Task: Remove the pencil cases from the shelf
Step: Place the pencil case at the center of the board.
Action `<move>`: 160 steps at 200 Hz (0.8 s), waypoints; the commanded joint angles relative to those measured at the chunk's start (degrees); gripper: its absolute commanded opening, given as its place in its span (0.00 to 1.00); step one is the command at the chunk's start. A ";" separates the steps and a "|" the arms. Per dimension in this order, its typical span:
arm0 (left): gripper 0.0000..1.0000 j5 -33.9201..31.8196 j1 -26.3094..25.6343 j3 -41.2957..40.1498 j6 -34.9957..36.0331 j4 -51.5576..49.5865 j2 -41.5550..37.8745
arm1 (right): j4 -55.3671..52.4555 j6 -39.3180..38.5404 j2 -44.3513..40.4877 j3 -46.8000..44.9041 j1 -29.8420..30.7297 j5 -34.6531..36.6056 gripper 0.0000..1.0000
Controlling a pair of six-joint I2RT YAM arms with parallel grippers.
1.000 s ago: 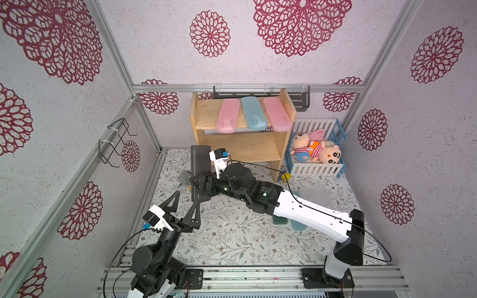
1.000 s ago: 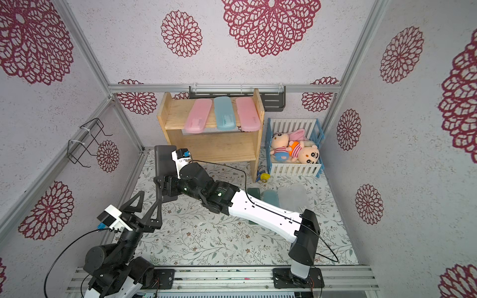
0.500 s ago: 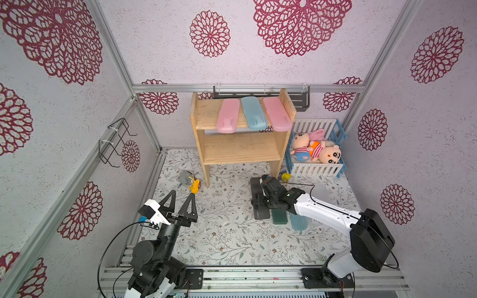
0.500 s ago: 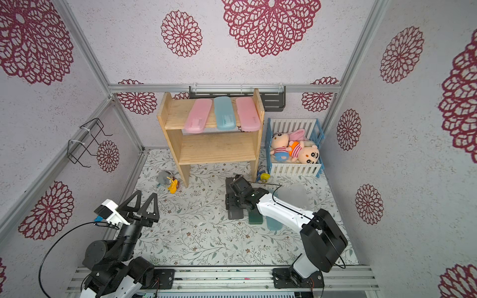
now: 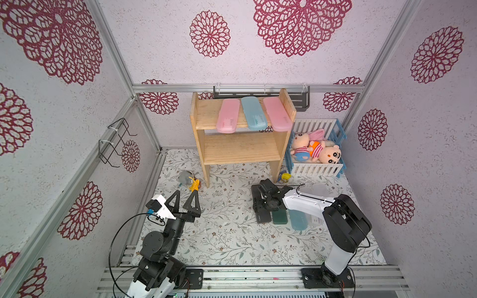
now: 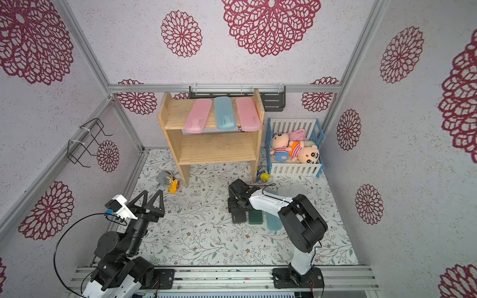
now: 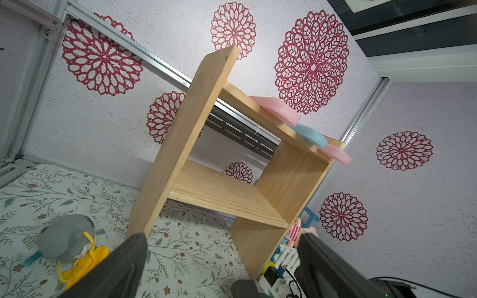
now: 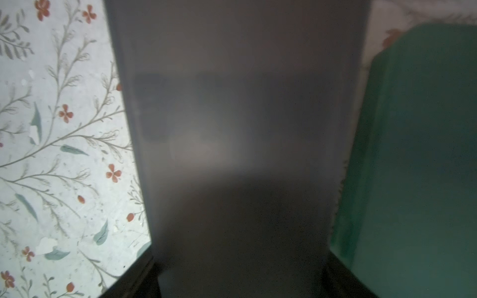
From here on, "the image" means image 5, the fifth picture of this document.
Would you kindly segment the dark green pencil case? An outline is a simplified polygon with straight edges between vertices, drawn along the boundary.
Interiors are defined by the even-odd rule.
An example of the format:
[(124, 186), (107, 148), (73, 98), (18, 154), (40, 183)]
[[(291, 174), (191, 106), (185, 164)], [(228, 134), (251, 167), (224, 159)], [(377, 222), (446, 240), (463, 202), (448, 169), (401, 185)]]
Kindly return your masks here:
[(274, 225), (286, 225), (288, 223), (287, 211), (284, 209), (272, 211), (272, 222)]

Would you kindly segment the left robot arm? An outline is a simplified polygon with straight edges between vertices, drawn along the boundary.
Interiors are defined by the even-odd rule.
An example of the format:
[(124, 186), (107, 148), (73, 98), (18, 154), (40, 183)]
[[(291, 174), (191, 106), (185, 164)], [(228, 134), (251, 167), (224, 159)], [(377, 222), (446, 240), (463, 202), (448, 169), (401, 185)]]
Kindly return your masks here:
[(192, 191), (180, 211), (180, 191), (175, 191), (168, 199), (156, 195), (146, 203), (149, 216), (165, 221), (163, 231), (148, 233), (140, 255), (142, 259), (133, 274), (126, 296), (128, 298), (166, 298), (174, 289), (201, 289), (202, 269), (187, 269), (174, 257), (180, 244), (185, 223), (193, 223), (201, 217), (199, 193)]

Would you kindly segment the pink pencil case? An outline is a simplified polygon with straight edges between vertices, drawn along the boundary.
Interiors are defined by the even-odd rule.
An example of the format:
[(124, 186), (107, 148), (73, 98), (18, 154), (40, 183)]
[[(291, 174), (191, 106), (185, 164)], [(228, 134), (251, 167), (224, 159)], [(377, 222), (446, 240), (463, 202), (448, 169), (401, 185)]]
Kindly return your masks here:
[(216, 122), (216, 130), (221, 134), (236, 132), (240, 111), (239, 99), (224, 99)]
[(291, 130), (293, 125), (292, 121), (279, 97), (265, 98), (263, 104), (265, 105), (274, 131), (286, 132)]

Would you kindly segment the dark grey pencil case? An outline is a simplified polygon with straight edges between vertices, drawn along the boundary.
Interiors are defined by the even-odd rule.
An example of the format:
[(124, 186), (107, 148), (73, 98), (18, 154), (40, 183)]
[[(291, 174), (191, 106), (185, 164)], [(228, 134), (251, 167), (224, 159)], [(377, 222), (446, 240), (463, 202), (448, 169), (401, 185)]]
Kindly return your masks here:
[(265, 200), (262, 197), (262, 194), (259, 190), (259, 185), (252, 185), (252, 200), (253, 200), (253, 211), (256, 215), (256, 220), (258, 224), (267, 224), (272, 221), (272, 216), (269, 210), (265, 208)]

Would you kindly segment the light blue pencil case top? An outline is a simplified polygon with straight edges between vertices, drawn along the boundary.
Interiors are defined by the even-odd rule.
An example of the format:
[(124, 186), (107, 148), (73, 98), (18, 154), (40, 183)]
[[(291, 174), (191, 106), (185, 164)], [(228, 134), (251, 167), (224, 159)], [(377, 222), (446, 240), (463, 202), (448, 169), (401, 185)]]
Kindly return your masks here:
[(241, 99), (241, 104), (250, 130), (261, 131), (268, 127), (267, 118), (257, 97), (244, 97)]

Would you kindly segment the clear frosted pencil case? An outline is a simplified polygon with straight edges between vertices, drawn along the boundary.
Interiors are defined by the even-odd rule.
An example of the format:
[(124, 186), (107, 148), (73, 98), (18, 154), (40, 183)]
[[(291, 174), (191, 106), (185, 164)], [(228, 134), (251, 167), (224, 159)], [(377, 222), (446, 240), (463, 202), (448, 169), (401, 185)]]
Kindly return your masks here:
[(307, 196), (314, 197), (330, 197), (330, 192), (326, 185), (316, 184), (310, 186), (301, 186), (298, 190), (300, 193), (304, 193)]

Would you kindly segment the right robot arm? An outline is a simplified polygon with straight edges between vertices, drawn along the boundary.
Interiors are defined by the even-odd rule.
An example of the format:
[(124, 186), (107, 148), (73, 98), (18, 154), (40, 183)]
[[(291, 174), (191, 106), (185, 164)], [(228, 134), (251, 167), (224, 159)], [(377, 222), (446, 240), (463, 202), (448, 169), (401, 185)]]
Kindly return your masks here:
[(269, 179), (252, 185), (253, 209), (258, 223), (271, 221), (270, 213), (299, 211), (324, 220), (334, 244), (321, 267), (321, 279), (331, 284), (347, 269), (359, 245), (367, 239), (372, 224), (350, 196), (322, 197), (299, 190), (278, 187)]

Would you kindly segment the teal pencil case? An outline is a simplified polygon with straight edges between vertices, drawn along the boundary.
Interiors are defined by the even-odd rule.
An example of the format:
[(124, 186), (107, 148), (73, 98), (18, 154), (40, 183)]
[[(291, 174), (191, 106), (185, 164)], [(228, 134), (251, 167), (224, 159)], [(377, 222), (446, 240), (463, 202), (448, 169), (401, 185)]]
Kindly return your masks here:
[(289, 210), (291, 226), (295, 231), (304, 231), (308, 228), (308, 220), (304, 212)]

